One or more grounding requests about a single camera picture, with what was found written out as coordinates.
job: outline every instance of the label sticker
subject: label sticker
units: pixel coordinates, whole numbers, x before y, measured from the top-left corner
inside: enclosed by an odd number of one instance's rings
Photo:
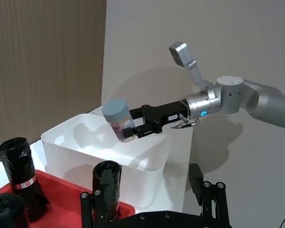
[[[177,119],[177,115],[172,115],[168,117],[168,121]]]
[[[16,189],[25,189],[28,186],[32,185],[35,181],[36,181],[36,176],[33,176],[31,179],[29,179],[28,181],[26,181],[22,184],[16,184],[15,188]]]

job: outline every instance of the white table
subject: white table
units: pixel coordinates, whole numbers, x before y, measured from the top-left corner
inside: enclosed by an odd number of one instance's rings
[[[101,108],[93,110],[91,114],[102,116]],[[182,212],[193,129],[171,129],[171,126],[174,125],[172,123],[163,127],[164,132],[172,134],[173,142],[171,143],[172,147],[163,170],[163,179],[157,196],[151,206],[143,210],[136,209],[136,213],[158,210]],[[46,171],[47,160],[41,140],[33,143],[31,150],[35,169]],[[7,183],[8,178],[2,162],[0,162],[0,188]]]

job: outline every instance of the plastic jar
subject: plastic jar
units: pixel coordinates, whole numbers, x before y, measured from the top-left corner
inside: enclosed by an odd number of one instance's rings
[[[135,135],[125,138],[123,129],[135,127],[129,108],[124,99],[114,99],[103,106],[102,113],[106,121],[111,125],[116,137],[121,142],[128,142],[135,138]]]

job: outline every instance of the robotic arm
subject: robotic arm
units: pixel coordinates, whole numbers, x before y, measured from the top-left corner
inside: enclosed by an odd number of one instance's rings
[[[133,119],[143,118],[144,124],[123,130],[125,137],[139,138],[162,132],[162,126],[181,120],[176,128],[199,125],[199,118],[212,114],[233,115],[243,107],[255,119],[285,128],[285,96],[276,88],[222,76],[215,84],[204,80],[188,46],[176,42],[169,47],[175,63],[186,68],[194,85],[202,90],[182,100],[158,107],[143,105],[130,111]]]

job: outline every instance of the red tray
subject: red tray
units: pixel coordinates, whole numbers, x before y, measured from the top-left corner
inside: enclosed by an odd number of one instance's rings
[[[42,189],[52,207],[36,222],[30,223],[31,228],[80,228],[81,208],[79,195],[90,190],[54,177],[48,173],[36,170]],[[0,193],[12,192],[10,184],[3,186]],[[135,209],[129,204],[120,202],[121,218],[135,214]]]

